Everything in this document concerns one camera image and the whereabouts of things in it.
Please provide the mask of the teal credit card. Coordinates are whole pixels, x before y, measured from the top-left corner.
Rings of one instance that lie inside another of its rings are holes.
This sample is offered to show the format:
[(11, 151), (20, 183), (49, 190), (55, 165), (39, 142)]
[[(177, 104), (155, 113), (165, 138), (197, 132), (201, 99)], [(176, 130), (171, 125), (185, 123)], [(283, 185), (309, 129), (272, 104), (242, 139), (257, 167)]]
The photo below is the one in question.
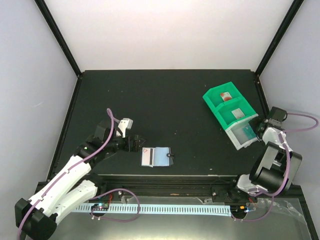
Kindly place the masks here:
[(245, 136), (246, 136), (249, 140), (254, 139), (254, 138), (257, 137), (256, 134), (255, 134), (255, 132), (253, 131), (253, 129), (251, 128), (250, 125), (244, 126), (244, 127), (242, 128), (242, 130), (243, 130)]

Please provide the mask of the black card holder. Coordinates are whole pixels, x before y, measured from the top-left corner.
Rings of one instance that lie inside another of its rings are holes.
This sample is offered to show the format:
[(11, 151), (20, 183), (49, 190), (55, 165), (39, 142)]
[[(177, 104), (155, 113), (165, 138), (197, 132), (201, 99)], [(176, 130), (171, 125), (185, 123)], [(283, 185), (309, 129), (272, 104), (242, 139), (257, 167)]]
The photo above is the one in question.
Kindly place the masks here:
[(153, 167), (170, 167), (174, 164), (175, 155), (172, 153), (170, 147), (154, 148)]

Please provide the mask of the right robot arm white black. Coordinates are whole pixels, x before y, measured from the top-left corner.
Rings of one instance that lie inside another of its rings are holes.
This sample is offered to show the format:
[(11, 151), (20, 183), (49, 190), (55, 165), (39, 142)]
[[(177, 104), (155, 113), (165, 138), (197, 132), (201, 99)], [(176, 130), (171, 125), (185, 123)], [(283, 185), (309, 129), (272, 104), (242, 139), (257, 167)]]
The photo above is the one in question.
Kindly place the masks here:
[(302, 156), (294, 152), (286, 140), (283, 121), (289, 113), (272, 107), (266, 117), (257, 116), (249, 121), (259, 140), (265, 146), (249, 174), (241, 174), (227, 185), (211, 186), (214, 202), (243, 203), (250, 197), (276, 197), (287, 192), (301, 165)]

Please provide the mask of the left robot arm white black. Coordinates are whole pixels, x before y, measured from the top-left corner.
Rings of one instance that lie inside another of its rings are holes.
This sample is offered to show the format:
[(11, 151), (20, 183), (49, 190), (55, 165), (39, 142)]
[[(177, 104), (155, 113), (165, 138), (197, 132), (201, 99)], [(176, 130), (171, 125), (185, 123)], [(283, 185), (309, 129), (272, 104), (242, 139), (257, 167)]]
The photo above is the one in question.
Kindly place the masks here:
[(14, 206), (17, 238), (25, 233), (33, 240), (48, 240), (58, 224), (76, 207), (90, 200), (101, 200), (113, 192), (93, 168), (118, 151), (137, 153), (145, 140), (128, 135), (133, 120), (111, 117), (100, 122), (95, 133), (77, 147), (66, 165), (41, 190)]

